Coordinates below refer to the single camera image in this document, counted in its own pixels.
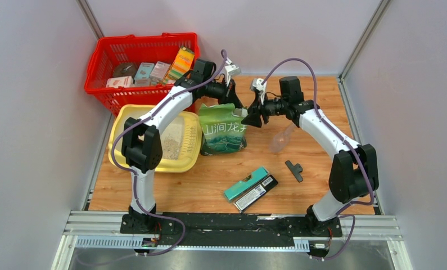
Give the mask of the green cat litter bag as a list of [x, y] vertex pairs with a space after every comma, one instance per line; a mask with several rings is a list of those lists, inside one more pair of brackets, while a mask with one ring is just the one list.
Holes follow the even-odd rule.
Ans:
[[246, 116], [245, 108], [236, 108], [232, 103], [212, 106], [202, 104], [198, 110], [203, 132], [200, 154], [225, 155], [246, 148], [247, 126], [241, 123]]

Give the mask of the clear plastic litter scoop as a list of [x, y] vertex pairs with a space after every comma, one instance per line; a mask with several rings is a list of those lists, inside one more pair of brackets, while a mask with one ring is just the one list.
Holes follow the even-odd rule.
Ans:
[[272, 139], [269, 149], [273, 153], [282, 151], [289, 143], [292, 132], [297, 128], [296, 125], [290, 124], [286, 129], [278, 132]]

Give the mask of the black bag sealing clip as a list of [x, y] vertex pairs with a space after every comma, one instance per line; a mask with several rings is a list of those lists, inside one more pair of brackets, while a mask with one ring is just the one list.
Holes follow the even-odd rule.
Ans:
[[290, 170], [290, 172], [293, 174], [295, 179], [301, 183], [303, 181], [302, 172], [303, 168], [299, 163], [293, 164], [290, 160], [285, 161], [286, 166]]

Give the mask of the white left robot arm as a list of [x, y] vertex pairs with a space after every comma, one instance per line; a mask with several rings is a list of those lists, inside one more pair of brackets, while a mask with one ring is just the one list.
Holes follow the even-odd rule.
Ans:
[[153, 180], [156, 167], [162, 159], [161, 134], [185, 109], [201, 97], [210, 97], [220, 104], [242, 104], [235, 91], [234, 76], [240, 68], [226, 58], [217, 68], [211, 61], [197, 59], [192, 70], [185, 72], [170, 92], [148, 113], [139, 119], [128, 118], [124, 124], [121, 154], [132, 174], [132, 200], [124, 225], [135, 225], [141, 232], [150, 233], [156, 228], [156, 202]]

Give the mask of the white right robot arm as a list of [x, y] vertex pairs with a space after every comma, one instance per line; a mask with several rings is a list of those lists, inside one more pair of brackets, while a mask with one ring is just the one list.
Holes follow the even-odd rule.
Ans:
[[243, 119], [244, 125], [262, 127], [271, 116], [284, 115], [301, 130], [311, 135], [332, 159], [329, 191], [307, 210], [306, 230], [321, 235], [328, 221], [336, 218], [359, 198], [374, 197], [378, 189], [378, 167], [375, 148], [362, 145], [340, 131], [323, 113], [314, 100], [305, 100], [300, 81], [295, 76], [279, 80], [281, 94], [269, 99], [266, 82], [252, 81], [255, 98]]

